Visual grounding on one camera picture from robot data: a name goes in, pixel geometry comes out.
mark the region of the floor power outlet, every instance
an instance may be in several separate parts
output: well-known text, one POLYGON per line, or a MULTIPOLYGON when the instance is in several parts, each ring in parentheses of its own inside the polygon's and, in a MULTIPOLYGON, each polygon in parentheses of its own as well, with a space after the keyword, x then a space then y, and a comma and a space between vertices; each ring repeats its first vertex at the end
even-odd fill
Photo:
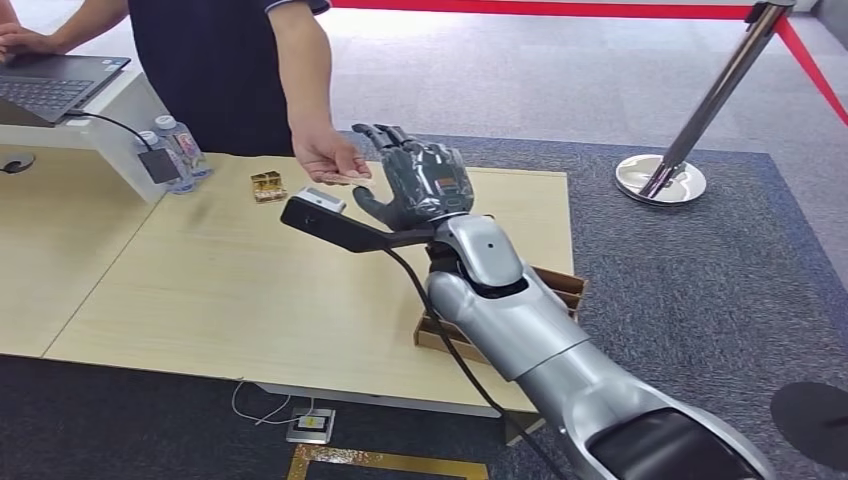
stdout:
POLYGON ((292 420, 286 441, 290 443, 311 443, 315 445, 326 445, 330 443, 333 434, 333 423, 336 419, 336 411, 328 408, 316 408, 309 411, 308 408, 295 408, 292 411, 292 420))

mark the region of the human arm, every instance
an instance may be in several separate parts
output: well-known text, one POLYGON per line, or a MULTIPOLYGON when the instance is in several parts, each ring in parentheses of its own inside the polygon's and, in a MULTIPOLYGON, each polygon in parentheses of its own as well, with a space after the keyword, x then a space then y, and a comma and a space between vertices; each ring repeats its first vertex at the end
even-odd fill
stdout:
POLYGON ((128 12, 127 0, 85 0, 76 13, 50 35, 17 24, 0 25, 0 55, 5 56, 6 52, 68 53, 112 29, 128 12))
POLYGON ((6 23, 18 23, 18 15, 15 13, 15 7, 12 6, 12 0, 0 0, 0 25, 6 23))
POLYGON ((315 181, 328 173, 369 177, 362 156, 333 128, 330 42, 309 4, 274 5, 268 18, 276 37, 280 80, 298 161, 315 181))
POLYGON ((85 0, 64 25, 50 35, 57 52, 68 53, 108 32, 129 15, 127 0, 85 0))

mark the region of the robot forearm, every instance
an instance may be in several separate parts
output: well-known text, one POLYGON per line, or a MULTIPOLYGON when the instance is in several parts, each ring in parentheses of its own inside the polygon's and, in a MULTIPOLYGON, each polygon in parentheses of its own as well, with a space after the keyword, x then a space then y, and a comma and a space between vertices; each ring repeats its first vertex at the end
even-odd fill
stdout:
POLYGON ((772 479, 765 456, 717 417, 663 394, 604 355, 488 217, 443 223, 457 252, 428 278, 442 318, 507 381, 522 388, 564 439, 581 478, 772 479))

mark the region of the gold floor tape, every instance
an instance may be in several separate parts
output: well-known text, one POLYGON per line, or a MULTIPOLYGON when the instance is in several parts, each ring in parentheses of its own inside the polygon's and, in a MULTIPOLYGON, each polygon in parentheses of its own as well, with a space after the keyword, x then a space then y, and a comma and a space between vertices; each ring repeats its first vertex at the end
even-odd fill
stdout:
POLYGON ((439 460, 435 458, 408 457, 388 453, 342 450, 316 445, 298 445, 286 480, 307 480, 311 462, 336 463, 357 467, 380 468, 400 472, 427 473, 467 480, 488 480, 486 466, 479 463, 439 460))

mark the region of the black cable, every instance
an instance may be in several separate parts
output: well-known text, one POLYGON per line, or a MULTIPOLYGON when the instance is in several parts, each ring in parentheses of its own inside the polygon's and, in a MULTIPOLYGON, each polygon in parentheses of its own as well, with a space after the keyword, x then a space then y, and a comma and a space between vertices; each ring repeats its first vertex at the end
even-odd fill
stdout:
POLYGON ((151 146, 150 146, 150 143, 148 143, 148 142, 147 142, 147 140, 145 140, 145 139, 144 139, 144 137, 142 137, 140 133, 136 132, 133 128, 128 127, 128 126, 124 125, 123 123, 121 123, 121 122, 119 122, 119 121, 117 121, 117 120, 114 120, 114 119, 112 119, 112 118, 109 118, 109 117, 107 117, 107 116, 105 116, 105 115, 98 115, 98 114, 96 114, 96 113, 88 113, 88 112, 83 112, 83 111, 79 111, 79 110, 77 110, 77 111, 71 111, 71 112, 68 112, 68 113, 66 113, 65 115, 67 115, 67 116, 69 116, 69 117, 92 117, 92 118, 99 118, 100 120, 104 120, 104 121, 109 122, 109 123, 111 123, 111 124, 113 124, 113 125, 117 125, 117 126, 119 126, 119 127, 123 128, 124 130, 126 130, 126 131, 128 131, 128 132, 132 133, 133 135, 135 135, 135 137, 136 137, 137 139, 141 140, 141 143, 142 143, 142 144, 143 144, 143 145, 147 148, 147 151, 148 151, 148 152, 152 152, 152 151, 153 151, 153 147, 151 147, 151 146))
POLYGON ((439 315, 436 313, 436 309, 433 308, 432 302, 430 302, 430 297, 427 295, 427 292, 424 291, 424 286, 421 285, 421 280, 418 279, 418 275, 415 274, 415 271, 412 270, 412 267, 409 265, 409 263, 407 263, 407 261, 404 260, 403 257, 398 255, 392 249, 385 249, 383 251, 386 252, 390 257, 395 259, 395 261, 398 262, 401 267, 403 267, 404 271, 406 271, 406 274, 409 275, 410 280, 412 280, 412 283, 415 285, 415 290, 418 292, 418 296, 421 297, 421 302, 424 304, 424 310, 437 325, 436 330, 438 331, 439 337, 441 337, 442 342, 444 342, 445 347, 447 347, 448 352, 450 352, 453 359, 456 360, 456 363, 459 365, 459 368, 462 370, 462 373, 464 373, 465 376, 468 377, 468 381, 471 382, 471 384, 474 385, 474 388, 477 389, 477 392, 480 393, 480 396, 483 397, 483 399, 486 400, 486 403, 488 403, 490 407, 495 409, 495 411, 498 412, 498 414, 503 417, 503 419, 507 423, 512 425, 516 430, 518 430, 518 433, 519 435, 521 435, 521 438, 525 442, 527 442, 527 444, 530 445, 530 448, 533 449, 533 452, 535 452, 536 455, 540 459, 542 459, 543 462, 545 462, 545 465, 548 467, 548 469, 550 469, 551 473, 553 473, 556 478, 560 480, 568 480, 568 477, 566 477, 565 474, 562 473, 562 471, 559 469, 559 466, 554 463, 551 457, 549 457, 548 454, 545 453, 544 450, 542 450, 542 447, 536 442, 536 440, 534 440, 529 433, 525 432, 524 428, 519 425, 518 422, 516 422, 515 419, 512 418, 507 413, 507 411, 504 410, 504 408, 500 406, 495 401, 495 399, 492 398, 491 395, 489 395, 489 392, 486 391, 486 388, 483 387, 480 381, 477 380, 477 377, 474 376, 474 372, 471 371, 471 368, 468 367, 468 364, 465 362, 465 359, 462 358, 462 356, 456 350, 456 347, 454 346, 453 342, 451 342, 450 337, 448 336, 448 332, 447 330, 445 330, 445 326, 442 325, 442 322, 439 321, 439 315))

